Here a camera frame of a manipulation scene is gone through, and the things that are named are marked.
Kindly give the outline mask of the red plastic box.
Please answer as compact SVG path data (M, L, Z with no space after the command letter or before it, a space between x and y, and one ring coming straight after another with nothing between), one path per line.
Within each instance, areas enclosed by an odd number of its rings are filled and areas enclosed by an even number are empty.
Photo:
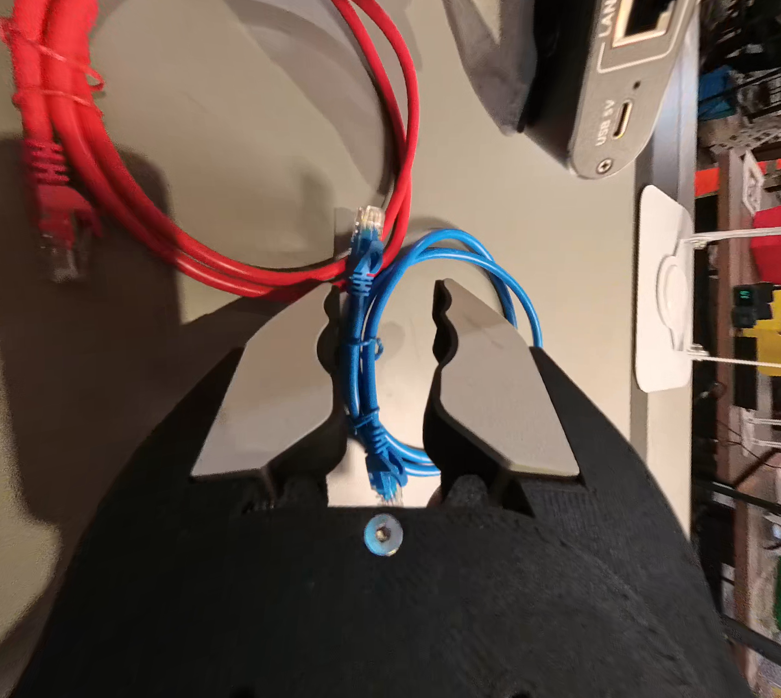
M780 228L780 206L762 209L754 216L754 228ZM750 253L761 282L780 286L780 235L755 237L750 242Z

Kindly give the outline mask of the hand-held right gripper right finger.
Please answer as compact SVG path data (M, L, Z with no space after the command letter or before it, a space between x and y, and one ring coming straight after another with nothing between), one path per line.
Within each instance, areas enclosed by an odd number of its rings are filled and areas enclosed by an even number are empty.
M424 448L446 497L462 477L498 497L510 482L573 481L580 467L532 355L513 324L457 281L434 285L436 368Z

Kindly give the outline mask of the white base sign stand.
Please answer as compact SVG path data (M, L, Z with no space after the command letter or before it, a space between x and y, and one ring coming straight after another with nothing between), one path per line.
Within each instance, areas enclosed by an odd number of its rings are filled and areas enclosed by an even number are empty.
M656 186L639 195L634 375L646 394L679 389L708 361L778 370L778 362L719 358L694 342L694 251L733 239L775 237L778 227L696 233L689 212Z

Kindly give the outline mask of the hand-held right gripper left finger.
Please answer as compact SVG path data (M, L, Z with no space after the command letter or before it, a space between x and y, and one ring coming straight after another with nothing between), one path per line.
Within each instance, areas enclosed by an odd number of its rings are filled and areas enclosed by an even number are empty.
M246 343L190 475L260 476L273 497L290 478L324 482L347 449L338 382L340 293L323 284Z

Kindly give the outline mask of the blue storage crate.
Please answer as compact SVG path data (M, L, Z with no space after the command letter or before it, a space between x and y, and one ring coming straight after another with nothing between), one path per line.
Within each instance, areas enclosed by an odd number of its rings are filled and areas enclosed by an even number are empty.
M733 78L730 68L721 66L699 77L698 120L720 120L735 114Z

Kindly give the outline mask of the yellow and black device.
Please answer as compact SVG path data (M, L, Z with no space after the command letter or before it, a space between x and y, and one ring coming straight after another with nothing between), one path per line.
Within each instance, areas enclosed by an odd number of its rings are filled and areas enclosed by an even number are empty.
M733 287L733 327L741 337L753 339L759 372L780 376L780 288L773 283Z

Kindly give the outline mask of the black network switch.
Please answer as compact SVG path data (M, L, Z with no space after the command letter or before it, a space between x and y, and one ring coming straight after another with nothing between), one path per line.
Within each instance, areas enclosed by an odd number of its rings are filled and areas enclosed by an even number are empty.
M699 0L535 0L537 65L519 122L586 179L630 165L653 133Z

